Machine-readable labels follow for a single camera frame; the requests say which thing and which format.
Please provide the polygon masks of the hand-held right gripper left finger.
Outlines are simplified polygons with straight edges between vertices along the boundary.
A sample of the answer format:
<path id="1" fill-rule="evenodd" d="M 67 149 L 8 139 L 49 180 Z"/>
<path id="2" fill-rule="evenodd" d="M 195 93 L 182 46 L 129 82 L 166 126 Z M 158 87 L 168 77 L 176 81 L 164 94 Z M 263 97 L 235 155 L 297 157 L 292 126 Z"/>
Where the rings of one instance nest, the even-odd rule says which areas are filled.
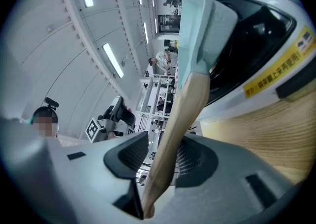
<path id="1" fill-rule="evenodd" d="M 30 125 L 0 121 L 0 161 L 22 198 L 52 224 L 139 224 L 136 173 L 147 133 L 63 147 Z"/>

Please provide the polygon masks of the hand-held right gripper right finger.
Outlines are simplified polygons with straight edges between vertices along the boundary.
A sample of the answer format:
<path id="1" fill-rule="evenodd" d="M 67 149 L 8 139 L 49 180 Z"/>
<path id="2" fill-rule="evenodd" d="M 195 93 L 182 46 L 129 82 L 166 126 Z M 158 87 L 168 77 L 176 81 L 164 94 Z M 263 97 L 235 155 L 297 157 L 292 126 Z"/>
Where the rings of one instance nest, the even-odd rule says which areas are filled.
<path id="1" fill-rule="evenodd" d="M 294 199 L 295 186 L 251 151 L 184 136 L 175 193 L 155 224 L 270 224 Z"/>

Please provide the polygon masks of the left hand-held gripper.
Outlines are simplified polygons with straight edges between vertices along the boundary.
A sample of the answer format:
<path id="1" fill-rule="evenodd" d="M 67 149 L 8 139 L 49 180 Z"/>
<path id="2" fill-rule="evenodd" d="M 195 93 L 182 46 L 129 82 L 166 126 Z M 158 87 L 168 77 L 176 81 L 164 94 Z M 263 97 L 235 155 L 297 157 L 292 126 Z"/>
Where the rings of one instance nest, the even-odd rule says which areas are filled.
<path id="1" fill-rule="evenodd" d="M 85 134 L 91 143 L 122 137 L 134 133 L 135 121 L 123 97 L 117 96 L 102 115 L 91 119 Z"/>

